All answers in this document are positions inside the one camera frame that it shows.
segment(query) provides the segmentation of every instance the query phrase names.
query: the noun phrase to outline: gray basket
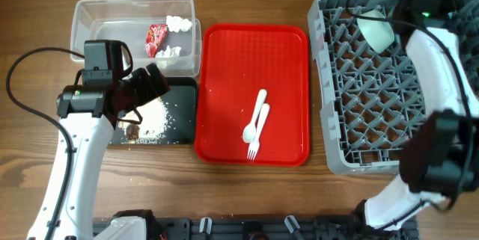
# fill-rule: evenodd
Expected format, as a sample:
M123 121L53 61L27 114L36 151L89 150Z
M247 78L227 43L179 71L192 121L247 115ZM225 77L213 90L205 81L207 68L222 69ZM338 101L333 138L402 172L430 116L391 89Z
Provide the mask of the gray basket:
M353 13L375 9L386 16L396 2L351 0L350 5ZM396 43L381 54L372 50L356 19L344 10L345 4L346 0L314 0L308 12L311 51L320 75L328 167L336 174L397 173L400 145L424 119L415 69ZM469 36L477 36L478 43L469 46L469 63L475 59L472 48L479 45L479 24L468 24L476 16L471 12L476 7L463 11L467 19L463 15L455 19L458 29L468 26ZM472 65L465 67L470 79L477 78Z

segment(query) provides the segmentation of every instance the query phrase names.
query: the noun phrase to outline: white spoon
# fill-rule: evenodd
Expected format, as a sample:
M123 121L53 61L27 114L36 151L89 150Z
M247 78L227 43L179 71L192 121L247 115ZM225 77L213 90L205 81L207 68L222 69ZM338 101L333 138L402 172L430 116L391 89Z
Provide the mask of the white spoon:
M266 90L260 90L260 92L257 94L256 105L254 105L253 117L251 118L251 122L242 131L242 140L245 141L245 143L250 143L251 141L253 141L254 136L256 135L256 119L257 116L260 114L261 106L264 104L267 94L268 93L266 92Z

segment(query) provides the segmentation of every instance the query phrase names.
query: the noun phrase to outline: red tray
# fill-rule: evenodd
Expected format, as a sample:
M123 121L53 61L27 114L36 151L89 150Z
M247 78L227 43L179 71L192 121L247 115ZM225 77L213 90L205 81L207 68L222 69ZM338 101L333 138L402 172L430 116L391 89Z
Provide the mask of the red tray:
M217 24L204 34L195 150L208 162L297 166L309 156L308 38L283 25ZM260 89L271 106L254 161L241 136Z

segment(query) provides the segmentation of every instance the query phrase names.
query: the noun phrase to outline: wooden tabletop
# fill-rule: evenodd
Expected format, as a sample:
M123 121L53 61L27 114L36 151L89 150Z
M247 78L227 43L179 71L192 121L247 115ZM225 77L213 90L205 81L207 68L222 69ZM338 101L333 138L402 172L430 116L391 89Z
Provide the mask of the wooden tabletop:
M25 239L43 201L58 131L16 107L4 79L23 53L42 46L69 48L78 0L0 1L0 239ZM295 25L308 32L313 0L195 0L206 30L217 22ZM81 65L68 55L43 53L13 75L20 101L56 118L56 97ZM346 214L381 191L392 176L336 176L326 166L320 125L320 87L311 62L311 155L296 168L206 164L193 146L112 147L101 167L94 217L152 209L158 217ZM454 211L419 215L422 239L479 236L479 192L464 194Z

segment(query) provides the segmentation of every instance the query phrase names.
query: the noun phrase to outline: clear plastic bin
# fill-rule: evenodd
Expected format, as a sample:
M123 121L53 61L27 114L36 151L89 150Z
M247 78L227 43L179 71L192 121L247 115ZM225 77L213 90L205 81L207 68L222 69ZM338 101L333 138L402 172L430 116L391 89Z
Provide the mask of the clear plastic bin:
M180 46L180 56L149 58L145 49L148 28L165 24L166 16L192 21L189 31L169 31L159 49ZM83 53L86 40L121 40L132 53L135 68L156 62L165 76L191 76L199 72L201 31L193 0L81 0L73 17L70 49ZM81 58L71 55L75 62Z

